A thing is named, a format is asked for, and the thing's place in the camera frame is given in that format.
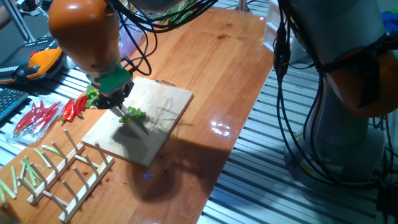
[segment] keyboard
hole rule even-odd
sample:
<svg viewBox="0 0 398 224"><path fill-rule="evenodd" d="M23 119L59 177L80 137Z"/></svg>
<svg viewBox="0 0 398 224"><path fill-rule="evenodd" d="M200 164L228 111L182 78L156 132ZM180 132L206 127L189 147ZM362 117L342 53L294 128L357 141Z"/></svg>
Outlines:
<svg viewBox="0 0 398 224"><path fill-rule="evenodd" d="M5 88L0 91L0 121L16 109L27 97L28 93Z"/></svg>

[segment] table surface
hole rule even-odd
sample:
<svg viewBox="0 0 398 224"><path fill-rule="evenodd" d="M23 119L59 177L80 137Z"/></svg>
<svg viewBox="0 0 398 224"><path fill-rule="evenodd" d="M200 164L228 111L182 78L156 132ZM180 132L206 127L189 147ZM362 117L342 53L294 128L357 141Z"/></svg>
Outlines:
<svg viewBox="0 0 398 224"><path fill-rule="evenodd" d="M115 158L70 223L196 223L271 69L272 52L262 44L265 23L259 16L214 8L177 30L158 35L159 48L149 57L153 74L148 78L171 81L193 91L194 98L152 165L145 169ZM70 152L72 145L63 129L80 142L103 113L86 110L84 120L53 125L44 138L0 169L0 178L12 186L10 166L19 174L19 160L25 155L44 165L33 150L42 144L55 141L63 152ZM62 160L47 154L55 164ZM101 162L95 149L86 147L83 154ZM86 180L93 174L79 161L73 166ZM46 169L44 176L51 171ZM76 192L83 187L71 167L60 180ZM67 202L72 199L60 181L50 192ZM44 197L33 207L26 200L29 195L24 188L19 188L16 200L7 195L6 213L20 223L60 222L61 210L53 201Z"/></svg>

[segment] cable bundle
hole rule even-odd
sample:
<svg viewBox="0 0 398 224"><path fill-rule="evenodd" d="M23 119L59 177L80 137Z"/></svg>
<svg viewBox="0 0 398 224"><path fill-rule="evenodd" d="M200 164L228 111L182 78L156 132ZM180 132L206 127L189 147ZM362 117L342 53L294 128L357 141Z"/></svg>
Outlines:
<svg viewBox="0 0 398 224"><path fill-rule="evenodd" d="M152 55L157 48L158 41L156 34L174 30L192 21L193 19L204 13L211 6L213 6L217 2L217 0L188 0L187 2L185 2L185 5L182 4L184 2L181 2L180 4L169 10L166 14L163 14L162 16L158 17L148 16L143 10L136 7L130 1L128 3L130 5L133 5L136 10L132 10L130 6L126 8L119 0L109 0L109 2L113 5L114 9L118 14L121 27L125 28L132 43L134 44L134 46L141 55L140 57L134 58L132 60L128 59L127 57L123 58L123 60L125 60L127 64L132 67L129 70L129 72L137 71L143 75L150 75L152 73L152 67L150 66L147 57ZM127 20L130 20L134 25L126 24ZM140 49L136 40L132 38L132 35L127 27L130 27L135 30L139 29L144 33L146 38L146 46L144 51ZM155 38L155 46L153 50L148 54L147 54L147 49L149 45L149 39L147 32L153 33ZM137 65L134 63L134 61L136 60L139 60L139 63ZM148 72L143 72L139 68L142 61L145 61L148 67Z"/></svg>
<svg viewBox="0 0 398 224"><path fill-rule="evenodd" d="M279 0L279 10L280 10L280 29L278 29L278 34L277 34L277 38L276 38L276 47L278 47L278 44L286 44L289 43L289 37L290 37L290 28L293 29L294 31L298 31L298 27L300 26L300 20L299 19L294 19L294 23L292 22L290 16L294 16L292 15L294 13L294 11L291 11L289 9L288 5L284 4L285 1L281 1ZM286 21L287 21L287 32L284 29L284 25L286 24L286 21L284 22L284 16L286 15ZM309 56L311 56L311 58L314 61L315 65L321 65L321 63L319 62L315 51L313 50L312 46L310 45L310 41L309 38L306 36L305 31L299 32L301 39L305 42L306 46L307 46L307 53L309 54ZM278 56L281 55L280 57L282 58L283 55L290 55L290 51L289 49L287 49L285 52L279 52ZM384 116L381 118L381 124L383 124L383 120L386 120L386 131L387 131L387 139L388 139L388 146L389 148L386 148L386 150L384 151L383 154L383 159L382 159L382 173L381 175L377 178L377 180L371 181L371 182L341 182L339 181L335 176L337 174L333 173L332 171L328 170L326 168L326 166L323 164L323 162L320 160L317 152L315 151L315 146L314 146L314 127L315 127L315 121L316 119L313 119L313 123L312 123L312 129L310 130L310 148L311 148L311 159L313 159L315 161L315 163L320 167L317 168L313 162L310 161L310 159L307 157L306 153L304 152L304 150L300 147L299 143L296 140L296 136L294 136L294 132L292 131L292 128L290 127L289 124L289 120L288 117L286 115L285 112L285 106L284 106L284 97L283 97L283 93L282 93L282 80L284 75L286 74L286 72L283 71L283 69L280 69L280 71L278 71L278 68L281 68L280 66L276 66L276 73L278 76L278 94L277 94L277 119L279 122L279 126L280 126L280 130L282 133L282 137L284 139L285 145L287 150L289 151L290 155L292 156L293 160L296 162L297 167L299 167L305 174L307 174L310 178L312 178L313 180L316 180L317 182L323 183L323 184L327 184L327 185L331 185L331 186L335 186L335 187L342 187L342 188L349 188L349 189L358 189L358 190L369 190L369 189L376 189L379 188L380 186L385 185L384 181L387 177L388 174L392 173L392 166L394 163L394 156L396 156L396 154L392 151L392 144L391 144L391 137L390 137L390 133L389 133L389 123L388 123L388 119L387 116ZM304 129L303 129L303 138L305 139L305 128L307 127L307 123L309 120L309 117L312 113L312 111L315 109L314 111L314 118L316 118L318 116L318 113L320 111L320 106L322 104L322 94L323 94L323 79L325 77L326 74L324 73L319 73L319 84L318 84L318 91L317 91L317 95L315 97L315 100L310 108L310 111L307 115L307 118L305 120L304 123ZM294 153L292 152L290 145L287 141L285 132L284 132L284 128L282 125L282 120L281 120L281 115L280 112L282 111L287 129L289 130L289 134L290 137L293 139L295 147L298 149L298 151L301 153L301 155L303 156L303 158L305 159L305 161L307 162L307 164L320 176L322 176L324 178L323 179L319 179L314 177L313 175L310 175L299 163L299 161L297 160L297 158L295 157ZM387 158L387 151L390 152L390 159L388 160Z"/></svg>

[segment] wooden stick rack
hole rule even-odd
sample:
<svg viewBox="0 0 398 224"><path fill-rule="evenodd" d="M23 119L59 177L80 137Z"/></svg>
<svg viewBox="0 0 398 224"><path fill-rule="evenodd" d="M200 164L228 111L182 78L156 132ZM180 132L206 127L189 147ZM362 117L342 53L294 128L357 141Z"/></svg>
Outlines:
<svg viewBox="0 0 398 224"><path fill-rule="evenodd" d="M49 164L53 168L51 174L44 179L40 171L33 164L30 165L35 170L35 172L38 173L40 178L43 179L43 182L37 187L37 189L32 189L32 187L30 187L30 185L26 181L24 181L19 177L17 178L17 180L32 194L27 199L27 201L32 206L35 206L43 196L46 196L51 200L53 200L55 204L57 204L57 206L62 210L62 213L58 218L63 223L68 223L69 220L72 218L72 216L79 209L80 205L83 204L84 200L87 198L90 192L95 188L98 182L104 177L107 171L114 164L114 159L111 156L105 157L104 152L102 151L97 142L96 142L97 150L101 154L101 158L104 160L101 164L98 165L93 163L87 155L81 157L80 154L85 150L85 146L80 143L75 144L68 130L65 129L64 131L69 141L72 143L73 149L66 156L62 153L57 144L55 142L52 142L53 146L58 151L61 152L61 156L63 157L63 161L59 163L59 165L55 166L54 163L47 157L47 155L44 152L42 152L43 156L46 158L46 160L48 160ZM49 190L75 160L79 160L84 162L85 164L88 164L93 169L94 174L88 179L88 181L86 181L81 175L81 173L78 171L78 169L76 167L73 167L73 170L76 172L77 176L84 183L84 186L76 194L66 181L64 180L62 181L62 184L73 196L72 201L68 203L58 198L54 194L51 194Z"/></svg>

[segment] celery stick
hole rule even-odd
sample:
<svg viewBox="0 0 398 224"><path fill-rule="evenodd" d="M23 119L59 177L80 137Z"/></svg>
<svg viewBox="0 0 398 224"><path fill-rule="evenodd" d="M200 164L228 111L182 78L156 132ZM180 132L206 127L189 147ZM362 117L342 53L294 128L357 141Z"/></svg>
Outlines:
<svg viewBox="0 0 398 224"><path fill-rule="evenodd" d="M4 209L8 208L7 200L6 200L6 194L4 193L2 187L0 186L0 197L1 197L1 202L2 202L2 207Z"/></svg>
<svg viewBox="0 0 398 224"><path fill-rule="evenodd" d="M22 170L21 170L21 174L19 175L19 178L23 179L24 176L25 176L26 164L24 162L22 162L22 161L19 161L19 162L21 162L21 165L22 165Z"/></svg>
<svg viewBox="0 0 398 224"><path fill-rule="evenodd" d="M33 189L33 191L36 190L35 187L33 187L32 183L26 177L24 177L24 181L27 182L27 185L29 185L29 187L31 187L31 189Z"/></svg>
<svg viewBox="0 0 398 224"><path fill-rule="evenodd" d="M58 150L54 149L53 147L46 146L46 145L42 145L42 148L43 148L43 149L46 149L46 150L48 150L48 151L52 151L52 152L58 154L58 156L61 156L61 154L58 152Z"/></svg>
<svg viewBox="0 0 398 224"><path fill-rule="evenodd" d="M42 158L42 160L45 162L45 165L47 165L48 168L51 168L51 165L49 162L45 159L45 157L40 153L38 149L35 148L35 152Z"/></svg>
<svg viewBox="0 0 398 224"><path fill-rule="evenodd" d="M34 175L35 177L37 177L39 181L43 181L43 180L40 178L40 176L36 173L36 171L33 170L33 169L31 168L30 165L29 165L29 167L30 167L30 169L32 170L33 175Z"/></svg>
<svg viewBox="0 0 398 224"><path fill-rule="evenodd" d="M33 175L32 168L29 165L29 161L27 160L27 156L24 158L27 174L29 175L29 178L32 180L32 185L33 187L36 187L36 181L35 181L35 176Z"/></svg>
<svg viewBox="0 0 398 224"><path fill-rule="evenodd" d="M3 190L7 192L8 195L10 195L12 199L15 200L15 198L17 198L17 196L12 192L12 190L7 186L7 184L4 183L4 181L2 181L2 179L0 179L0 186L2 187Z"/></svg>
<svg viewBox="0 0 398 224"><path fill-rule="evenodd" d="M14 194L18 194L17 178L15 176L15 168L11 166L11 177L12 177L12 187L14 188Z"/></svg>

